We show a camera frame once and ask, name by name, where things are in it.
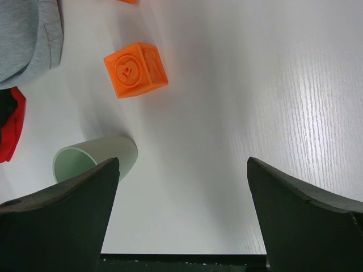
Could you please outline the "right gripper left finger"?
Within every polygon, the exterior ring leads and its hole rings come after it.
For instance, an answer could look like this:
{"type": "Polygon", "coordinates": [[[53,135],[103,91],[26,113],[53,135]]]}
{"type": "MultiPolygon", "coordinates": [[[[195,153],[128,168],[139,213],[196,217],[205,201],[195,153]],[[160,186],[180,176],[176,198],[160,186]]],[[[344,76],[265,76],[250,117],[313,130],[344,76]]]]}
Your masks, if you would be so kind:
{"type": "Polygon", "coordinates": [[[116,158],[1,204],[1,271],[96,271],[119,184],[116,158]]]}

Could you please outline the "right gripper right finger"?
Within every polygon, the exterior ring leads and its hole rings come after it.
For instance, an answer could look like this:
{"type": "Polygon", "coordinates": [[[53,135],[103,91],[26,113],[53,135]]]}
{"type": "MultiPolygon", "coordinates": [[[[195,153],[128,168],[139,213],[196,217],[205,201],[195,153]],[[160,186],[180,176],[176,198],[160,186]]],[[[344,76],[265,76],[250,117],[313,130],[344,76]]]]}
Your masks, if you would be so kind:
{"type": "Polygon", "coordinates": [[[253,157],[247,179],[272,271],[362,271],[362,202],[253,157]]]}

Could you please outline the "black cloth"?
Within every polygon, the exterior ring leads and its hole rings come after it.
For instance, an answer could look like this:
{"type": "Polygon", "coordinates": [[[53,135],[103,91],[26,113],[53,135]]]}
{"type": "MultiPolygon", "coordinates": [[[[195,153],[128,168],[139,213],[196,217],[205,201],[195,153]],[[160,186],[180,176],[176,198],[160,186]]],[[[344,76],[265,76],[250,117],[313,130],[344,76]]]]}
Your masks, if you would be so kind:
{"type": "Polygon", "coordinates": [[[0,94],[0,110],[1,110],[1,128],[5,125],[9,117],[18,108],[18,101],[14,98],[11,89],[1,90],[0,94]]]}

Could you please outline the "grey sweatshirt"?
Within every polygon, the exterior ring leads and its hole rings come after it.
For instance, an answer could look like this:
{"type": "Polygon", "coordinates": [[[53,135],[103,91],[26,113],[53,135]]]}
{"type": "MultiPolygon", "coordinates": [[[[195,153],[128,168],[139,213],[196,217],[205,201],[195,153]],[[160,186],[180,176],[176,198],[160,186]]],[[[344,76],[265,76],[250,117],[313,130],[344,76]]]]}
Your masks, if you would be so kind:
{"type": "Polygon", "coordinates": [[[58,1],[1,1],[1,89],[57,67],[63,42],[58,1]]]}

